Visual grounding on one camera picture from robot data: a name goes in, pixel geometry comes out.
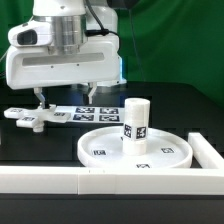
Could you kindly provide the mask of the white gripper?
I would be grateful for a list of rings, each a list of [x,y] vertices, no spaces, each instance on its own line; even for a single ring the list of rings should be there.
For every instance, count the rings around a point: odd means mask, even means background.
[[[6,60],[6,81],[12,89],[34,88],[42,109],[48,109],[42,87],[89,83],[92,104],[97,82],[116,80],[120,72],[119,39],[115,35],[90,37],[71,55],[50,55],[47,47],[11,46]]]

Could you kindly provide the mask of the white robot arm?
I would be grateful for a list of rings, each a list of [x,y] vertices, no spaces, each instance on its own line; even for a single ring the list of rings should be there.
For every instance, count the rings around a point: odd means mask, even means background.
[[[8,32],[7,85],[45,107],[44,87],[119,84],[117,22],[106,0],[34,0],[33,18]]]

